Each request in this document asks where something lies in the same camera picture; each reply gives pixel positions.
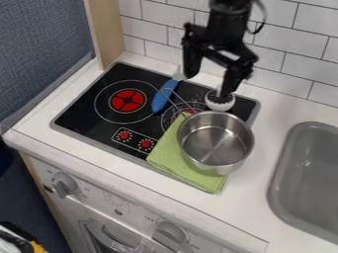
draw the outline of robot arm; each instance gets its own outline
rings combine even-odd
[[[186,77],[192,78],[200,72],[204,57],[227,69],[215,98],[219,104],[226,103],[242,80],[251,76],[253,65],[258,61],[258,56],[243,42],[254,2],[265,13],[260,0],[210,0],[208,26],[185,25],[182,44]],[[252,34],[259,33],[264,23]],[[230,52],[237,58],[230,58],[222,52]]]

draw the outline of brush handle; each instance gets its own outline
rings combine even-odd
[[[163,110],[165,106],[168,104],[168,98],[171,97],[173,91],[179,85],[179,81],[171,79],[167,81],[160,90],[155,94],[152,102],[151,102],[151,111],[152,113],[156,114]]]

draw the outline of white tile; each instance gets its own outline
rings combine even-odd
[[[185,8],[142,2],[143,20],[183,29],[187,22],[194,22],[194,11]]]
[[[293,25],[296,3],[281,0],[263,0],[262,1],[268,12],[268,23],[283,27],[291,27]],[[250,20],[262,21],[262,12],[257,5],[254,5]]]
[[[210,9],[209,0],[168,0],[168,4],[200,11],[208,11]]]
[[[144,40],[130,36],[124,36],[124,41],[125,49],[127,51],[132,51],[144,55]]]
[[[328,36],[338,36],[338,10],[300,4],[295,28]]]
[[[296,0],[296,1],[304,4],[313,4],[323,7],[338,8],[337,0]]]
[[[204,58],[202,61],[201,65],[202,72],[215,75],[218,77],[223,77],[225,70],[226,69],[224,67],[219,66],[218,64],[214,63],[213,61],[210,61],[209,59]]]
[[[206,26],[209,20],[209,13],[207,12],[196,12],[195,24],[199,26]]]
[[[209,13],[197,11],[195,19],[196,19],[195,20],[196,25],[205,27],[205,26],[208,25]],[[248,23],[248,27],[249,27],[250,31],[255,30],[256,24],[257,24],[256,22],[251,22],[251,21]],[[253,43],[253,39],[254,39],[254,36],[249,34],[249,33],[246,33],[245,36],[244,36],[244,41],[247,42],[247,43]]]
[[[284,52],[263,48],[257,45],[249,45],[249,47],[259,56],[259,61],[255,66],[280,71],[284,59]]]
[[[255,31],[256,25],[257,25],[256,22],[249,21],[248,28],[250,29],[250,31]],[[247,43],[253,43],[253,40],[254,40],[254,36],[246,32],[244,36],[244,41]]]
[[[329,44],[324,54],[324,59],[338,62],[338,39],[330,38]]]
[[[121,21],[125,35],[167,43],[167,28],[164,26],[127,17],[121,17]]]
[[[141,18],[140,0],[119,0],[120,14]]]
[[[168,28],[169,45],[181,48],[182,37],[185,31],[178,28]]]
[[[338,86],[338,64],[287,54],[284,73]]]
[[[145,42],[145,55],[173,64],[182,64],[182,50],[155,42]]]
[[[265,26],[255,39],[257,45],[319,58],[326,42],[326,36],[275,26]]]
[[[338,88],[321,83],[314,83],[308,99],[338,107]]]
[[[246,83],[296,97],[306,98],[312,82],[265,69],[255,68],[253,77],[247,80]]]

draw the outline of blue wall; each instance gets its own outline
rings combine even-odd
[[[82,0],[0,0],[0,122],[91,50]]]

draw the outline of wooden panel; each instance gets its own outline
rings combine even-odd
[[[125,50],[119,0],[84,0],[96,54],[107,69]]]

